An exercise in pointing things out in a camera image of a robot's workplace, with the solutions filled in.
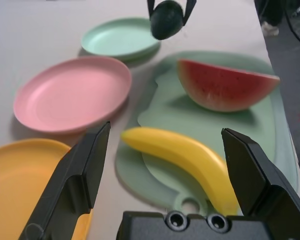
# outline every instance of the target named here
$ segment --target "watermelon slice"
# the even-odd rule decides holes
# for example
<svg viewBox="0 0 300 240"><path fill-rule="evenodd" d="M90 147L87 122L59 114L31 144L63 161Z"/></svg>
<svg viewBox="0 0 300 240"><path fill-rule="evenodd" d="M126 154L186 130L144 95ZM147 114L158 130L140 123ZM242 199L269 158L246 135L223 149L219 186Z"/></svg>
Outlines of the watermelon slice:
<svg viewBox="0 0 300 240"><path fill-rule="evenodd" d="M179 80L189 97L218 112L235 112L256 104L279 84L274 75L247 72L179 59Z"/></svg>

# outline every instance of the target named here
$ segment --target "yellow plate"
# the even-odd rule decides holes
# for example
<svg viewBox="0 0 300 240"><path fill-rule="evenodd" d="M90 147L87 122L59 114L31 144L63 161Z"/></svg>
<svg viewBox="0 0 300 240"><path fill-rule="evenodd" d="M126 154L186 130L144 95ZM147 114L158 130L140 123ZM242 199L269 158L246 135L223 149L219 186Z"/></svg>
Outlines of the yellow plate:
<svg viewBox="0 0 300 240"><path fill-rule="evenodd" d="M60 159L70 147L28 139L0 147L0 240L16 240ZM80 216L72 240L85 240L92 212Z"/></svg>

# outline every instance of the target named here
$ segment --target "toy banana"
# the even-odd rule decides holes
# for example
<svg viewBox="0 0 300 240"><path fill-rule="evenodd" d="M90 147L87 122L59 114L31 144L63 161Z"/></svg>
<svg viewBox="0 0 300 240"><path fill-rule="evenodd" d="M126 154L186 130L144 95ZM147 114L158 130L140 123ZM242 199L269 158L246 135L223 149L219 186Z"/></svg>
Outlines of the toy banana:
<svg viewBox="0 0 300 240"><path fill-rule="evenodd" d="M239 204L226 162L201 142L152 127L130 128L121 134L121 139L137 151L184 169L199 182L218 212L224 216L237 215Z"/></svg>

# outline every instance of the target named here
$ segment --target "table surface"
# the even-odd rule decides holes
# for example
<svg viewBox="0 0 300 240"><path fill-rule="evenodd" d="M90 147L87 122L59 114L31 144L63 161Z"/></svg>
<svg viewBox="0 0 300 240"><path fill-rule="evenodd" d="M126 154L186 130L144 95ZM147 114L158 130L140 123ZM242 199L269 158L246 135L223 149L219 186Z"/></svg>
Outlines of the table surface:
<svg viewBox="0 0 300 240"><path fill-rule="evenodd" d="M177 0L185 6L186 0ZM79 135L51 136L31 131L14 118L16 91L47 67L82 53L81 37L102 22L148 17L146 0L0 1L0 146L26 138L50 138L73 145ZM108 150L88 240L114 240L125 210L159 211L129 194L118 182L114 161L119 133L126 126L154 66L185 50L251 55L270 63L254 0L199 0L186 27L162 42L147 63L132 66L128 103L112 120ZM300 169L298 195L300 196Z"/></svg>

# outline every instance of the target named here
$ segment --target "plate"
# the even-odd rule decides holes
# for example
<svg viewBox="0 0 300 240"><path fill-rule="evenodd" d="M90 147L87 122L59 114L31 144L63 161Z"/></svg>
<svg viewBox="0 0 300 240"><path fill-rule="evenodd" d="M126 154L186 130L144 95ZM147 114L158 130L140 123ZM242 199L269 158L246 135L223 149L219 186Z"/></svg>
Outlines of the plate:
<svg viewBox="0 0 300 240"><path fill-rule="evenodd" d="M160 42L151 34L147 18L122 18L89 30L82 38L82 48L90 54L130 60L154 51Z"/></svg>
<svg viewBox="0 0 300 240"><path fill-rule="evenodd" d="M16 240L58 162L70 147L49 139L27 139L0 147L0 239ZM77 221L72 239L86 239L92 212Z"/></svg>
<svg viewBox="0 0 300 240"><path fill-rule="evenodd" d="M80 57L55 65L17 93L14 115L45 133L80 132L108 118L128 97L130 70L110 57Z"/></svg>

